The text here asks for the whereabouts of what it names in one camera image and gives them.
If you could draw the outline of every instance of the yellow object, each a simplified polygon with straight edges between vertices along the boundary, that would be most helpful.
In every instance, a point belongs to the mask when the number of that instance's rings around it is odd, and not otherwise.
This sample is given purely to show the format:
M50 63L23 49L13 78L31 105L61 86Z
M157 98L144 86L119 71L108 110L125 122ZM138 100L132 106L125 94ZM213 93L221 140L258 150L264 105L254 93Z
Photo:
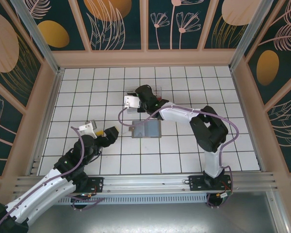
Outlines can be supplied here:
M96 18L103 21L114 21L111 19L112 8L109 2L114 8L117 9L122 18L127 16L131 10L131 0L84 0L85 6Z
M250 23L260 0L225 0L222 5L223 20L233 26Z
M279 58L274 51L264 51L257 65L257 79L260 84L267 86L277 75L279 69Z
M12 25L0 15L0 72L14 69L19 56L17 34Z
M48 45L62 48L69 44L68 32L59 23L46 20L39 23L38 28Z
M95 133L97 136L102 136L103 135L103 130L98 131L97 133Z

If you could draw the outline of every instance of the white grid tile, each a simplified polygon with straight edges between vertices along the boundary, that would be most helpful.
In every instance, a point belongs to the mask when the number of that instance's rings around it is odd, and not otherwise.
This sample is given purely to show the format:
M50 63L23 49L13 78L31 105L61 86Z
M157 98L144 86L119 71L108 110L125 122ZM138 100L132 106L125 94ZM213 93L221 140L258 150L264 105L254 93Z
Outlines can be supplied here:
M77 142L77 135L70 127L93 119L97 124L96 132L115 126L119 138L102 150L102 156L85 167L88 175L202 171L204 150L197 146L190 124L162 121L162 138L133 139L129 128L117 121L126 89L142 84L161 87L162 98L180 106L202 109L209 104L218 115L228 117L241 134L236 142L224 148L224 165L230 165L233 170L259 170L235 86L227 71L226 67L67 70L50 124L41 174L47 173ZM147 113L128 114L127 111L121 116L126 124L147 117ZM235 131L229 125L227 127L226 141L229 141Z

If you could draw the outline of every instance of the purple wire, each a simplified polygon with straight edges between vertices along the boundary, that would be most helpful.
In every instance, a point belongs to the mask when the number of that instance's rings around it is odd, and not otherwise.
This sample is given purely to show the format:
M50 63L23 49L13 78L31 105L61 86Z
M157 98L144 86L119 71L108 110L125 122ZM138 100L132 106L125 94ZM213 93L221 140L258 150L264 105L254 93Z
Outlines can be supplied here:
M176 109L181 109L181 110L185 110L185 111L190 111L190 112L192 112L192 113L198 113L198 114L203 114L203 115L207 115L207 116L215 117L215 118L218 118L218 119L221 119L221 120L227 122L228 124L230 124L231 126L234 127L234 129L235 129L235 131L236 131L236 135L235 135L235 137L233 137L233 138L232 138L231 140L229 140L228 142L225 142L225 143L221 146L220 151L219 151L219 166L220 166L221 168L223 168L223 169L226 169L226 168L229 169L229 173L230 173L230 177L231 177L231 191L233 191L233 175L232 175L232 169L231 169L230 166L222 166L222 150L223 150L224 147L226 147L228 144L232 143L233 141L235 141L235 140L238 138L238 136L239 136L239 129L237 128L237 126L236 126L233 122L229 121L228 119L226 119L226 118L224 118L224 117L222 117L222 116L218 116L218 115L216 115L216 114L212 114L212 113L202 112L202 111L199 111L199 110L196 110L196 109L193 109L193 110L192 110L192 109L190 109L190 108L185 108L185 107L178 106L178 105L169 105L169 106L162 107L162 108L156 110L154 113L152 113L152 114L151 114L147 119L145 119L144 121L142 121L141 123L138 123L138 124L136 124L136 125L145 124L145 123L146 123L148 120L150 120L150 119L151 119L151 118L152 118L156 113L158 113L159 111L161 111L161 110L163 110L163 109L168 109L168 108L176 108ZM122 125L127 126L127 127L134 127L134 126L136 126L136 125L128 125L128 124L123 123L123 121L121 121L121 114L122 114L126 109L127 109L127 108L124 108L122 111L120 111L120 113L119 113L118 116L117 116L118 121L119 121ZM210 203L209 203L209 197L210 197L210 194L209 194L208 197L207 197L207 202L206 202L207 206L210 206L210 205L209 205L209 204L210 204Z
M83 142L83 139L80 135L80 133L78 132L78 129L77 128L74 128L71 126L71 128L77 133L80 141L81 141L81 158L78 162L78 164L72 168L70 171L67 171L63 174L60 174L60 175L57 175L57 176L54 176L50 179L48 179L47 181L43 182L41 185L37 186L37 188L35 188L33 191L31 191L27 196L25 196L19 203L17 203L1 220L0 220L0 225L3 223L3 221L14 211L16 210L26 199L28 199L32 194L34 194L38 189L40 189L41 187L47 185L49 182L57 179L58 177L62 177L62 176L65 176L65 175L68 175L70 174L71 172L73 172L74 170L76 170L80 164L82 163L82 160L84 158L84 142Z
M95 207L99 202L101 202L101 201L103 201L103 200L105 200L105 198L99 198L99 199L97 199L97 200L83 200L83 199L81 199L81 198L77 198L77 197L75 197L75 196L72 196L72 195L67 195L66 197L69 197L69 198L72 198L72 199L74 199L74 202L72 203L72 207L73 207L73 209L74 210L78 210L78 211L84 211L84 210L89 210L89 209L91 209L91 208L93 208L93 207ZM86 207L84 207L83 209L77 209L76 207L75 207L75 203L76 203L76 201L82 201L82 202L85 202L85 203L95 203L95 204L93 204L93 205L90 205L90 206L86 206Z

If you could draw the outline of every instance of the purple cable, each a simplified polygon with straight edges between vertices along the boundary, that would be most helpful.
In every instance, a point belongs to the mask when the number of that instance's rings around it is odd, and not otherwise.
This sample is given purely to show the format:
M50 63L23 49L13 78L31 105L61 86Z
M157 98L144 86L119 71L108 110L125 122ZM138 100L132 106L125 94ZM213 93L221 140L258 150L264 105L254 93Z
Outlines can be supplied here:
M80 212L81 212L81 211L84 211L84 210L89 210L89 209L95 207L99 202L105 200L105 198L99 198L99 199L97 199L97 200L83 200L83 199L81 199L81 198L77 198L77 197L72 196L72 195L67 195L66 197L69 197L69 198L74 199L74 202L72 203L72 207L73 207L74 210L78 210L78 211L80 211ZM77 209L77 208L75 207L75 205L74 205L74 204L76 203L76 201L82 201L82 202L85 202L85 203L95 203L95 204L90 205L90 206L88 206L88 207L86 206L86 207L84 207L83 209Z
M196 110L196 109L193 109L193 110L192 110L192 109L190 109L190 108L185 108L185 107L181 107L181 106L177 106L177 105L169 105L169 106L162 107L162 108L156 110L154 113L152 113L152 114L151 114L147 119L145 119L144 121L142 121L141 123L138 123L138 124L136 124L136 125L145 124L145 123L146 123L148 120L150 120L150 119L151 119L151 118L152 118L156 113L158 113L159 111L161 111L161 110L163 110L163 109L168 109L168 108L176 108L176 109L181 109L181 110L185 110L185 111L191 111L192 113L198 113L198 114L203 114L203 115L207 115L207 116L215 117L215 118L218 118L218 119L221 119L221 120L227 122L228 124L230 124L231 126L234 127L234 129L235 129L235 131L236 131L236 135L235 135L235 137L233 137L233 138L232 138L231 140L229 140L228 142L225 142L225 143L221 146L220 151L219 151L219 166L220 166L221 168L223 168L223 169L226 169L226 168L229 169L229 173L230 173L230 177L231 177L231 191L233 191L233 175L232 175L232 169L231 169L230 166L222 166L222 150L223 150L224 147L226 147L228 144L232 143L233 141L235 141L235 140L238 138L238 136L239 136L239 130L238 130L237 126L236 126L233 122L229 121L228 119L225 119L225 118L222 117L222 116L218 116L218 115L216 115L216 114L212 114L212 113L202 112L202 111L199 111L199 110ZM134 127L134 126L136 126L136 125L128 125L128 124L123 123L123 121L121 121L121 114L122 114L126 109L127 109L127 108L124 108L122 111L120 111L120 113L119 113L118 116L117 116L118 121L119 121L122 125L127 126L127 127ZM210 197L210 194L209 194L208 197L207 197L207 203L206 203L207 206L210 206L210 205L208 205L209 197Z
M80 141L81 141L81 158L80 158L80 160L79 160L79 162L78 162L78 164L74 167L74 168L72 168L70 171L67 171L67 172L65 172L65 173L63 173L63 174L60 174L60 175L57 175L57 176L54 176L54 177L52 177L52 178L50 178L50 179L48 179L47 181L45 181L45 182L43 182L41 185L39 185L37 188L35 188L33 191L31 191L27 196L25 196L18 204L16 204L1 220L0 220L0 225L3 223L3 221L14 211L14 210L16 210L26 199L28 199L28 197L30 197L32 194L34 194L38 189L40 189L41 187L43 187L43 186L45 186L45 185L47 185L49 182L51 182L51 181L53 181L53 180L55 180L55 179L57 179L58 177L62 177L62 176L65 176L65 175L68 175L68 174L70 174L71 172L73 172L74 170L76 170L79 166L80 166L80 164L82 163L82 160L83 160L83 158L84 158L84 142L83 142L83 139L82 139L82 137L81 137L81 135L80 135L80 133L78 132L78 129L77 128L74 128L74 127L72 127L71 126L71 128L77 133L77 135L78 135L78 137L79 137L79 139L80 139Z

